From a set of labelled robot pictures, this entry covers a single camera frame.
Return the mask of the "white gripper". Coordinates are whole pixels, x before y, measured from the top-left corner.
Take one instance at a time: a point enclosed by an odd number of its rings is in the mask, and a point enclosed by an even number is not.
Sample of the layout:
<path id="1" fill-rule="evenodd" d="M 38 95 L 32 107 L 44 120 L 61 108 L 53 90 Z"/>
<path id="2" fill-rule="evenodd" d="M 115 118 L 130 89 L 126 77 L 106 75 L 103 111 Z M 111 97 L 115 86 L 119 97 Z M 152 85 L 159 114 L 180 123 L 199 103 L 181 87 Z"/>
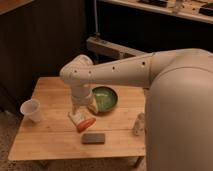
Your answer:
<path id="1" fill-rule="evenodd" d="M 75 115 L 80 109 L 80 106 L 87 106 L 87 108 L 92 111 L 94 114 L 99 112 L 98 105 L 95 100 L 92 101 L 92 89 L 89 84 L 74 86 L 71 88 L 71 99 L 72 103 L 71 114 Z"/>

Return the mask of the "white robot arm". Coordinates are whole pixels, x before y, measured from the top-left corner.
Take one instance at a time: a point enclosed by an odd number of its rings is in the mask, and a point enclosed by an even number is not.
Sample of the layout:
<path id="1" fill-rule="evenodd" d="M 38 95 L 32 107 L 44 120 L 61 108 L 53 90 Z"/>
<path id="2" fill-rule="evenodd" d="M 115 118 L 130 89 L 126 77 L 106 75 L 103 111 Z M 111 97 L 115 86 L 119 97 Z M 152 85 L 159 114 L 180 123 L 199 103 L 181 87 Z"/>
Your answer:
<path id="1" fill-rule="evenodd" d="M 81 105 L 91 101 L 92 84 L 147 89 L 147 171 L 213 171 L 212 52 L 160 51 L 98 65 L 79 55 L 60 78 Z"/>

